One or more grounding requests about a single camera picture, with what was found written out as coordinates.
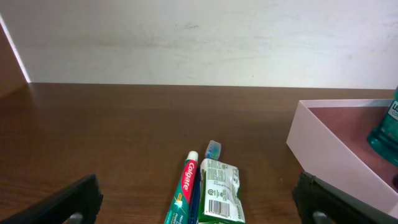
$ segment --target red label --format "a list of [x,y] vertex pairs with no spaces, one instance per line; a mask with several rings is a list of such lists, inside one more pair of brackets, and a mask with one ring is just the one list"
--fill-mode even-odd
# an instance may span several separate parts
[[191,204],[191,195],[193,191],[193,182],[195,181],[195,174],[197,173],[197,162],[190,160],[184,168],[181,179],[181,188],[188,204]]

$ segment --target box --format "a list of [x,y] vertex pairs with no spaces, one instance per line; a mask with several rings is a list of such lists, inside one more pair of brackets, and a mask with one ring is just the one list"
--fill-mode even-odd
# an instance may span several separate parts
[[391,102],[299,101],[287,145],[305,171],[398,218],[398,167],[366,140]]

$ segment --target white cap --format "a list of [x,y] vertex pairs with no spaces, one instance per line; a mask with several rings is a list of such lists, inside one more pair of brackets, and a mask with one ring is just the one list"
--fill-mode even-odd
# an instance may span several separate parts
[[199,155],[198,155],[197,152],[195,152],[195,151],[190,151],[190,152],[188,153],[187,159],[191,159],[191,160],[194,160],[194,161],[197,161],[197,162],[198,162],[198,157],[199,157]]

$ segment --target colgate toothpaste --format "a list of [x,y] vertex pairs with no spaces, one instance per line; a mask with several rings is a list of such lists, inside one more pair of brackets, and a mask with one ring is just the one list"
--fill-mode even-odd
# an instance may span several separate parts
[[198,153],[190,151],[185,160],[174,198],[167,213],[164,224],[187,224],[189,219],[189,207],[198,168]]

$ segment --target wooden table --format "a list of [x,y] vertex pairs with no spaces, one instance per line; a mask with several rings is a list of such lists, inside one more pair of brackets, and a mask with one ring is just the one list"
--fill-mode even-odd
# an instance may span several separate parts
[[162,223],[188,151],[222,143],[247,223],[299,223],[302,171],[286,146],[297,101],[391,98],[390,90],[30,84],[0,99],[0,220],[86,174],[97,223]]

